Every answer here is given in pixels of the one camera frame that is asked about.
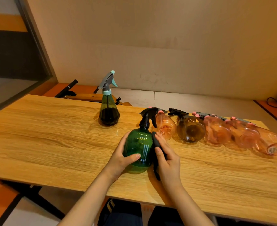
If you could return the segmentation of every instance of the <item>dark liquid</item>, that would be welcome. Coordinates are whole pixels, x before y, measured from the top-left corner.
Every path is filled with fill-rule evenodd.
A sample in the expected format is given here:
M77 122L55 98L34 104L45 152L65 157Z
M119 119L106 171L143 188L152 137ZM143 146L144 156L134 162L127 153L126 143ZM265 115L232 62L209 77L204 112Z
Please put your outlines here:
M100 120L105 125L114 125L120 118L120 113L116 108L105 108L100 112Z

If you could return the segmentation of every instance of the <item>black spray trigger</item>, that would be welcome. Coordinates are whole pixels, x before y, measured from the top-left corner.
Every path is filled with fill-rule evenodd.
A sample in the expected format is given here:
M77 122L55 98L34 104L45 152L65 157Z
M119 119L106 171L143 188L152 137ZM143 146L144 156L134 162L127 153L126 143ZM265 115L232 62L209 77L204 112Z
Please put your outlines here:
M158 160L157 160L157 156L155 153L155 148L159 147L162 151L163 151L163 149L162 149L159 141L155 138L155 134L156 134L156 132L152 132L153 151L154 151L154 153L153 153L153 171L154 171L156 179L160 181L160 176L156 170L158 167ZM167 160L167 154L164 151L163 151L163 155L165 156L165 159Z

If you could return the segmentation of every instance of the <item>floor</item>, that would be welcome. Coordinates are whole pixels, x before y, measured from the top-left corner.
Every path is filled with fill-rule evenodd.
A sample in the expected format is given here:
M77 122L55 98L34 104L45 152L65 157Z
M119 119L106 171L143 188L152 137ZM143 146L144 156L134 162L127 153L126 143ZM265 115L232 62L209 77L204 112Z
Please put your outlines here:
M0 104L37 81L0 78Z
M220 116L261 120L269 129L277 132L277 121L251 100L231 100L227 98L118 88L112 88L111 90L116 98L121 98L121 102L130 102L136 107L156 106L165 110L177 108L186 112L199 111ZM44 186L39 194L62 212L67 213L80 198L82 192ZM152 209L151 205L142 205L144 225L147 225L146 222ZM28 199L22 198L4 225L55 226L58 222L58 219L48 214L45 210Z

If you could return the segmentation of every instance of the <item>beige wall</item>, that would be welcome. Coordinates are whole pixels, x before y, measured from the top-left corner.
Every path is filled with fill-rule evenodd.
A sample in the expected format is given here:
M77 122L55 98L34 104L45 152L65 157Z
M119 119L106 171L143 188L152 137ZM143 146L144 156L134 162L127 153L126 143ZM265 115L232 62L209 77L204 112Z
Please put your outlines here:
M264 99L277 0L28 0L58 81Z

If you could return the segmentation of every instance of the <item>green spray bottle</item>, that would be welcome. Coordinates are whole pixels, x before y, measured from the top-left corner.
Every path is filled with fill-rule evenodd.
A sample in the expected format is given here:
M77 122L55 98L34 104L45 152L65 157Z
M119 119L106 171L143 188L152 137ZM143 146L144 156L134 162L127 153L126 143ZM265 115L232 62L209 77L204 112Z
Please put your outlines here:
M120 118L120 113L111 95L110 84L117 86L114 81L114 70L109 72L100 83L98 89L103 89L103 98L100 108L100 121L105 125L114 125Z
M151 132L148 131L150 127L149 120L152 120L153 126L156 128L156 114L158 108L152 107L147 108L140 112L142 115L142 120L140 121L139 128L134 129L129 133L124 146L124 157L130 156L132 154L141 154L141 157L136 162L132 163L128 167L130 173L142 173L151 166L150 151L153 147L153 138Z

